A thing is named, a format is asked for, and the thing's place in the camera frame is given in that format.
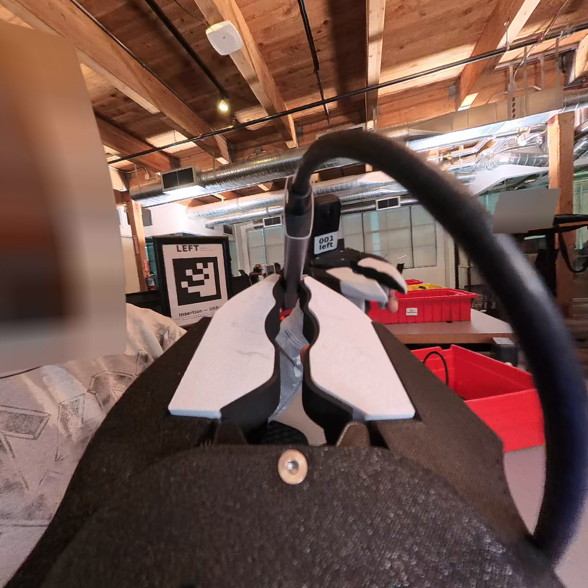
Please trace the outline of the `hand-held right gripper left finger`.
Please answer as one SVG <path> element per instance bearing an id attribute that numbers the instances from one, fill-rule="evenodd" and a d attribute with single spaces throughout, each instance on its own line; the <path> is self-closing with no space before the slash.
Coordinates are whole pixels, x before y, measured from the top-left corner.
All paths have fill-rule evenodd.
<path id="1" fill-rule="evenodd" d="M 212 317 L 168 405 L 174 416 L 267 424 L 281 397 L 281 277 L 270 275 L 227 301 Z"/>

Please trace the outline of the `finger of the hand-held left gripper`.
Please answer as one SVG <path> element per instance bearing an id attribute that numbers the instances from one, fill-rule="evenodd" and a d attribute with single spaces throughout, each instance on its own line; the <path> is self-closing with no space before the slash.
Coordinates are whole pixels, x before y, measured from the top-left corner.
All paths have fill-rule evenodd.
<path id="1" fill-rule="evenodd" d="M 327 269 L 327 275 L 334 280 L 335 290 L 355 305 L 367 305 L 371 302 L 387 305 L 389 302 L 388 287 L 356 273 L 351 268 Z"/>
<path id="2" fill-rule="evenodd" d="M 400 271 L 383 258 L 364 256 L 357 262 L 357 273 L 402 295 L 408 292 L 407 283 Z"/>

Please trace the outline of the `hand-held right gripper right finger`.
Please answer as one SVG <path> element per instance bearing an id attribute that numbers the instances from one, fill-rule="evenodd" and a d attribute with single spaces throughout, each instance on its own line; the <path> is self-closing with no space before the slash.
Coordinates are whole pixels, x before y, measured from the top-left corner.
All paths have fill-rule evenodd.
<path id="1" fill-rule="evenodd" d="M 324 432 L 353 421 L 412 419 L 416 409 L 373 322 L 348 299 L 313 277 L 299 289 L 303 334 L 302 403 Z"/>

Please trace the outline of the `small red storage bin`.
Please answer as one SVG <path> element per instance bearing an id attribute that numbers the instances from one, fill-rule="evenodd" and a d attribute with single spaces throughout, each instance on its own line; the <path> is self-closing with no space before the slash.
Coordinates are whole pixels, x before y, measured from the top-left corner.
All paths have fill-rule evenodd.
<path id="1" fill-rule="evenodd" d="M 500 437 L 504 452 L 545 444 L 530 373 L 456 345 L 412 352 Z"/>

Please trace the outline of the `paned window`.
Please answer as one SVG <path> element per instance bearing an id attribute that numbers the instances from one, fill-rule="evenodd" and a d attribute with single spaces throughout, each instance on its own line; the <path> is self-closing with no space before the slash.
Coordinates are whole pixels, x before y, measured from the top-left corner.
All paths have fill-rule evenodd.
<path id="1" fill-rule="evenodd" d="M 283 264 L 284 234 L 282 224 L 247 224 L 245 247 L 251 265 Z M 438 265 L 436 224 L 420 205 L 344 215 L 338 238 L 345 247 L 402 263 L 405 269 Z"/>

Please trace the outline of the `long ribbed red tote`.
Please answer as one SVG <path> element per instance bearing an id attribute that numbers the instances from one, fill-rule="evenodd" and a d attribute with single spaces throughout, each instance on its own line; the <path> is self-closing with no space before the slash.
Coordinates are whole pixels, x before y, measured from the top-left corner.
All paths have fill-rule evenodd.
<path id="1" fill-rule="evenodd" d="M 470 321 L 472 301 L 477 296 L 449 288 L 409 290 L 405 295 L 396 294 L 397 312 L 380 309 L 371 302 L 368 316 L 385 325 Z"/>

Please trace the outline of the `framed black white marker sign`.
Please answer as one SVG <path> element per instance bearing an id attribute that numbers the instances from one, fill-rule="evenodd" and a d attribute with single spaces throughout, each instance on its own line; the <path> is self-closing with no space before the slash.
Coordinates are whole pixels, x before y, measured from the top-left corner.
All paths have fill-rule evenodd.
<path id="1" fill-rule="evenodd" d="M 227 237 L 156 236 L 162 310 L 180 327 L 211 318 L 232 297 Z"/>

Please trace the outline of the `wooden side table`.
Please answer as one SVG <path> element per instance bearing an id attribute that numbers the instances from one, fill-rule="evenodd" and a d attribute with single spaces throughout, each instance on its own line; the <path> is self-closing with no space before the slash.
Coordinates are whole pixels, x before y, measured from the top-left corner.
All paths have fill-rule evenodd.
<path id="1" fill-rule="evenodd" d="M 471 320 L 384 325 L 406 345 L 486 345 L 495 337 L 513 336 L 511 326 L 472 309 Z"/>

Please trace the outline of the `white ceiling access point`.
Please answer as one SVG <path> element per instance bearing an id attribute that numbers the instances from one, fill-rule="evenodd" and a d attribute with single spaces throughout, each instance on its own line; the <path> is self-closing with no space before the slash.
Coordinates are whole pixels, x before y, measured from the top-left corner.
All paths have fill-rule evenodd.
<path id="1" fill-rule="evenodd" d="M 243 48 L 243 41 L 231 21 L 221 21 L 206 29 L 206 37 L 212 48 L 221 56 L 232 55 Z"/>

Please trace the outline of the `silver ventilation duct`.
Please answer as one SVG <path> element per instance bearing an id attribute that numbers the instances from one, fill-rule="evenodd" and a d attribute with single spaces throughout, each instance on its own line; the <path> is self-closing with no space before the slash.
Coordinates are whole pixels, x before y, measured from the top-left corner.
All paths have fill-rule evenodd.
<path id="1" fill-rule="evenodd" d="M 174 169 L 151 183 L 131 187 L 129 196 L 143 206 L 153 206 L 270 183 L 293 175 L 305 151 L 305 147 L 290 149 L 207 171 L 195 166 Z"/>
<path id="2" fill-rule="evenodd" d="M 400 183 L 383 172 L 369 172 L 313 184 L 314 195 L 342 195 L 344 198 L 348 198 L 349 202 L 358 200 L 359 195 L 379 190 L 393 194 L 407 193 L 407 190 Z M 190 206 L 186 208 L 186 216 L 190 220 L 203 219 L 207 226 L 212 226 L 213 218 L 242 215 L 251 210 L 283 206 L 284 194 L 285 190 L 283 189 L 228 199 L 223 202 Z"/>
<path id="3" fill-rule="evenodd" d="M 392 136 L 447 169 L 473 172 L 502 165 L 548 165 L 547 126 L 554 116 L 587 107 L 587 90 L 541 91 L 402 125 Z"/>

